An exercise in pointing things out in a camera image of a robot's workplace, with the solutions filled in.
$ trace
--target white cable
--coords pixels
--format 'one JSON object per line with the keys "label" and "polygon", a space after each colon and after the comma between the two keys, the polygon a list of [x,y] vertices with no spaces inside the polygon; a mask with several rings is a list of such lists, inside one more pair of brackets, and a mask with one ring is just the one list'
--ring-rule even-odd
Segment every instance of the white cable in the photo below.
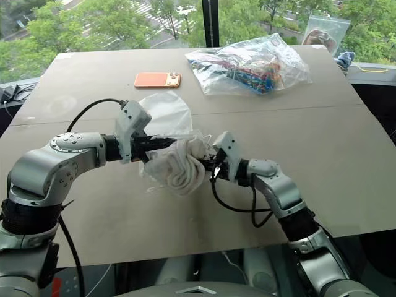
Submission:
{"label": "white cable", "polygon": [[4,109],[7,111],[8,115],[13,119],[14,117],[10,114],[10,112],[7,109],[7,101],[4,101]]}
{"label": "white cable", "polygon": [[242,268],[239,267],[238,265],[236,265],[235,263],[232,263],[232,262],[230,261],[230,258],[228,257],[228,255],[227,255],[227,253],[226,253],[225,251],[221,251],[221,253],[224,255],[225,259],[227,260],[227,262],[228,262],[231,266],[236,267],[236,268],[242,273],[243,279],[245,280],[245,284],[248,285],[248,284],[249,284],[249,281],[247,280],[248,278],[247,278],[246,274],[244,273],[244,271],[242,270]]}
{"label": "white cable", "polygon": [[94,289],[96,289],[97,286],[100,284],[100,282],[105,278],[106,274],[109,272],[110,267],[111,267],[112,265],[113,265],[113,264],[110,264],[109,267],[107,267],[106,271],[105,271],[104,274],[101,276],[101,278],[99,279],[99,281],[97,282],[97,284],[96,284],[95,286],[93,286],[93,288],[88,292],[88,294],[85,295],[85,297],[88,297],[89,295],[92,294],[92,292],[94,291]]}

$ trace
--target yellow cable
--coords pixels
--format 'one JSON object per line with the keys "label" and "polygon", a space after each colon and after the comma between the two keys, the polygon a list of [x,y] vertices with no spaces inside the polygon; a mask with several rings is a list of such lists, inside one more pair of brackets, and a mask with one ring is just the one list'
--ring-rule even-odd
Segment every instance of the yellow cable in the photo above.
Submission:
{"label": "yellow cable", "polygon": [[359,68],[360,70],[364,71],[364,72],[387,72],[389,69],[384,69],[384,70],[367,70],[367,69],[363,69],[359,66],[356,65],[357,68]]}

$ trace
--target window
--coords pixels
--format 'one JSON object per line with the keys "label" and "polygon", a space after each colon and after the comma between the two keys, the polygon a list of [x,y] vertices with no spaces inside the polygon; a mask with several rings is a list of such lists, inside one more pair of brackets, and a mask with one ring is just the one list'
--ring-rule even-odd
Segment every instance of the window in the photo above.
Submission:
{"label": "window", "polygon": [[63,52],[205,46],[201,3],[2,0],[0,83],[38,77]]}
{"label": "window", "polygon": [[275,32],[289,45],[302,44],[310,15],[350,21],[337,53],[396,65],[394,0],[218,0],[220,46]]}

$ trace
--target clear plastic bag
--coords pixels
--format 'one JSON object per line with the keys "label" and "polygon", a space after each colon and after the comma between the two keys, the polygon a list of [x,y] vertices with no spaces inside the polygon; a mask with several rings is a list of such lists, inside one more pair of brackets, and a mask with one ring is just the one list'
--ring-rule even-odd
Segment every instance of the clear plastic bag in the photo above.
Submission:
{"label": "clear plastic bag", "polygon": [[334,56],[350,24],[350,20],[311,14],[305,29],[303,44],[324,45]]}
{"label": "clear plastic bag", "polygon": [[278,33],[186,57],[206,95],[265,94],[311,82],[308,65]]}

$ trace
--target plastic bag on windowsill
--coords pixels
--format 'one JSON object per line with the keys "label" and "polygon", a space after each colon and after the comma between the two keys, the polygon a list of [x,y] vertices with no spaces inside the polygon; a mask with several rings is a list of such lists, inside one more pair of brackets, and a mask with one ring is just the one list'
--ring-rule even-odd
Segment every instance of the plastic bag on windowsill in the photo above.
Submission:
{"label": "plastic bag on windowsill", "polygon": [[308,65],[278,33],[186,57],[206,95],[261,95],[311,82]]}

